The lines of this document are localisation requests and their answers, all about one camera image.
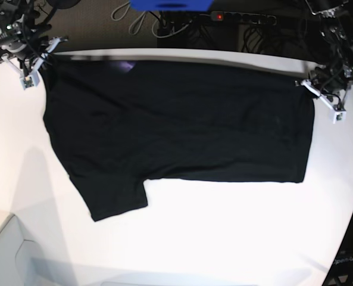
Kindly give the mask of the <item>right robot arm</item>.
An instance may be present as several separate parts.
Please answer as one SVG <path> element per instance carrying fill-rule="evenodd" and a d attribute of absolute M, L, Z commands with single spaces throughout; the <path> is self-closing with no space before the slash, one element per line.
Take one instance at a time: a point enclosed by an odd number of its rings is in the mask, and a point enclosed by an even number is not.
<path fill-rule="evenodd" d="M 40 9 L 35 1 L 0 1 L 0 63 L 6 64 L 19 76 L 23 89 L 38 86 L 42 65 L 51 66 L 56 47 L 68 37 L 48 38 L 50 21 L 59 9 L 60 1 L 48 1 L 52 9 L 37 23 Z"/>

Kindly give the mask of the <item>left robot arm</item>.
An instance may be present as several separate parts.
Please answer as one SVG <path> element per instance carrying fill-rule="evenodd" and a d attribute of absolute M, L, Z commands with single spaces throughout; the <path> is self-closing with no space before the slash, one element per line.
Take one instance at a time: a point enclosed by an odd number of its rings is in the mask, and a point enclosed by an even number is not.
<path fill-rule="evenodd" d="M 332 123 L 346 119 L 345 104 L 353 85 L 353 4 L 351 1 L 307 1 L 320 21 L 320 33 L 330 48 L 329 62 L 315 67 L 308 79 L 296 82 L 328 109 Z"/>

